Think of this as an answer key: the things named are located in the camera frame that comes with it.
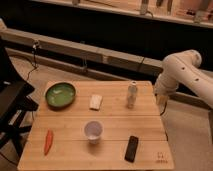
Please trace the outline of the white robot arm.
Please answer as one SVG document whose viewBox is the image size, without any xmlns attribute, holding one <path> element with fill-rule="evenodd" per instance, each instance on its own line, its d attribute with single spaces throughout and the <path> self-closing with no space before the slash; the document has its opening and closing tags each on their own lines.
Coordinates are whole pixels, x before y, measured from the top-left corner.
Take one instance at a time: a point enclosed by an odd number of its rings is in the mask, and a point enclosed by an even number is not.
<svg viewBox="0 0 213 171">
<path fill-rule="evenodd" d="M 179 84 L 183 84 L 213 109 L 213 78 L 198 69 L 201 62 L 201 54 L 196 50 L 166 56 L 154 92 L 157 95 L 171 95 L 176 92 Z"/>
</svg>

